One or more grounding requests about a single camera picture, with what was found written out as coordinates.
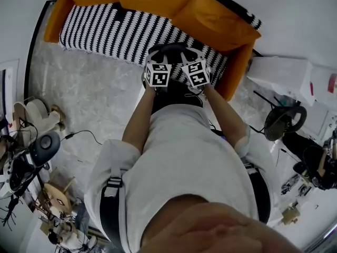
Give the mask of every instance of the floor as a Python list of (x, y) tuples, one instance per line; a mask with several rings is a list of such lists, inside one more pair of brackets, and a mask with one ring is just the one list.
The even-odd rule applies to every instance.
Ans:
[[(48, 9), (38, 33), (29, 76), (29, 96), (43, 100), (51, 107), (57, 104), (67, 115), (64, 135), (80, 130), (91, 130), (98, 142), (120, 139), (132, 115), (141, 91), (142, 68), (83, 51), (65, 50), (61, 46), (43, 41)], [(270, 105), (253, 93), (259, 91), (273, 100), (274, 93), (257, 86), (243, 77), (230, 105), (256, 129), (263, 128)], [(217, 124), (210, 106), (205, 104), (210, 120)], [(294, 160), (287, 154), (279, 155), (281, 143), (265, 140), (270, 148), (281, 181), (292, 175)], [(64, 181), (74, 176), (71, 194), (83, 197), (88, 176), (100, 151), (92, 135), (79, 133), (63, 140), (57, 155), (52, 159)]]

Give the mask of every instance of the gray marble floor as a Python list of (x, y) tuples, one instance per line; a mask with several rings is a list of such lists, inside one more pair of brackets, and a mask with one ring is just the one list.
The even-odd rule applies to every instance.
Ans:
[[(84, 51), (65, 50), (43, 41), (48, 9), (40, 28), (31, 63), (29, 95), (50, 108), (57, 104), (67, 115), (66, 133), (91, 130), (97, 140), (120, 139), (141, 90), (142, 69), (124, 61)], [(258, 87), (244, 77), (230, 104), (257, 129), (270, 111), (270, 105), (253, 94), (258, 90), (268, 98), (273, 92)], [(206, 106), (210, 118), (212, 112)], [(73, 194), (83, 196), (88, 175), (100, 151), (90, 133), (83, 132), (62, 141), (53, 167), (67, 179), (75, 176)]]

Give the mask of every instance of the sofa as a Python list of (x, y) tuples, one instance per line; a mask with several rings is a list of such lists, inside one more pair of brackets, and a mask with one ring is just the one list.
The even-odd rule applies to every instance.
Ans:
[[(228, 0), (57, 0), (44, 40), (59, 42), (62, 27), (74, 5), (120, 3), (123, 8), (163, 16), (187, 35), (228, 56), (216, 90), (229, 101), (245, 73), (255, 40), (261, 35), (245, 20), (245, 15), (251, 14), (242, 13), (242, 7), (233, 1), (227, 4), (223, 1)], [(233, 4), (240, 10), (234, 12)]]

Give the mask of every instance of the black hair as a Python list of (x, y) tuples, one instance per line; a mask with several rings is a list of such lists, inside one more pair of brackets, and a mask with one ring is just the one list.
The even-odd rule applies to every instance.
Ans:
[(56, 233), (55, 233), (53, 230), (49, 230), (48, 239), (49, 239), (49, 241), (50, 241), (53, 245), (57, 245), (57, 244), (58, 244), (57, 235), (56, 235)]

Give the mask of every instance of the orange sofa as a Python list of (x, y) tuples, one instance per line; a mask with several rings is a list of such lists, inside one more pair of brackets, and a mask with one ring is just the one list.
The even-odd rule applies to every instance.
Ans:
[(48, 20), (44, 40), (58, 36), (74, 5), (116, 3), (124, 8), (170, 18), (172, 24), (196, 40), (227, 55), (217, 91), (230, 100), (245, 73), (255, 40), (261, 35), (251, 25), (216, 0), (57, 0)]

